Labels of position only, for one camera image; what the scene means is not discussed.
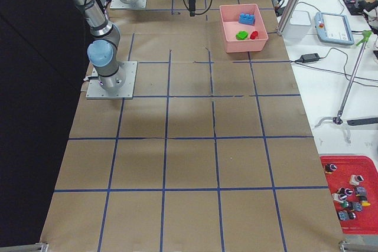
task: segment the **black wall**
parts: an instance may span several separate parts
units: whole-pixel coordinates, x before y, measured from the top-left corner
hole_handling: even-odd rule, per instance
[[[0,0],[0,247],[40,240],[90,41],[71,0]]]

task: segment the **blue toy block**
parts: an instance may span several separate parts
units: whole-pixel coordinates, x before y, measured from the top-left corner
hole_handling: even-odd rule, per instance
[[[246,24],[246,25],[254,25],[255,24],[255,16],[252,14],[244,14],[241,13],[239,17],[239,23]]]

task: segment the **white desk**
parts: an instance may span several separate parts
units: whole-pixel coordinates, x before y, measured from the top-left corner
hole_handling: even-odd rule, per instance
[[[300,1],[312,4],[322,12],[339,14],[343,8],[338,0]],[[305,4],[298,4],[296,9],[308,11],[313,23],[317,12],[315,8]],[[351,16],[346,7],[343,14],[348,16],[352,30],[361,31],[370,29],[362,16]],[[374,61],[374,54],[372,52],[376,38],[376,35],[370,37],[357,76],[378,79],[378,64]],[[354,35],[355,43],[360,41],[360,39],[362,39],[361,35]],[[331,47],[343,50],[349,56],[346,67],[349,74],[351,74],[360,51],[360,47],[356,47],[356,45],[345,46],[320,42],[314,25],[302,40],[295,41],[285,38],[284,40],[291,60],[296,60],[302,54],[308,53],[318,53],[320,57],[323,57]],[[346,57],[344,54],[333,50],[327,58],[312,64],[312,66],[343,72],[345,60]],[[318,128],[314,128],[321,118],[337,115],[348,81],[344,76],[296,65],[293,65],[293,71],[307,112],[308,121],[312,128],[318,153],[320,155],[366,155],[374,160],[378,168],[378,125],[352,127],[348,126],[346,122],[346,120],[350,119],[378,116],[378,88],[364,87],[354,83],[342,116],[344,121],[343,126],[327,122]],[[365,80],[361,82],[378,86],[377,83]],[[350,144],[344,138],[343,127],[351,130]]]

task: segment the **pink bin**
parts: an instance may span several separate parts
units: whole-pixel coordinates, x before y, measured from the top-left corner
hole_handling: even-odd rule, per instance
[[[268,34],[257,4],[221,5],[219,8],[223,42],[227,53],[260,51],[263,49],[268,40]],[[239,16],[241,13],[253,14],[255,16],[255,24],[240,24]],[[248,38],[242,41],[237,40],[236,34],[239,31],[246,31]],[[259,32],[259,36],[255,40],[250,40],[249,36],[253,31]]]

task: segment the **green toy block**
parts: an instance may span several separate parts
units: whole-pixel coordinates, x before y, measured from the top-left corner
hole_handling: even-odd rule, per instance
[[[239,41],[245,40],[248,37],[248,33],[246,31],[240,31],[236,34],[236,39]]]

